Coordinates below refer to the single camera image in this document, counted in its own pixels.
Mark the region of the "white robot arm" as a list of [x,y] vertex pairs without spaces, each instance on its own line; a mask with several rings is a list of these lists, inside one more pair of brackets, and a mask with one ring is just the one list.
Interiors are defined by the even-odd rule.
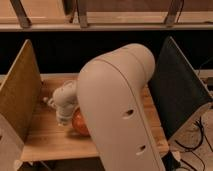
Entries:
[[105,171],[165,171],[141,100],[154,69],[147,47],[128,44],[90,60],[53,93],[59,123],[80,108]]

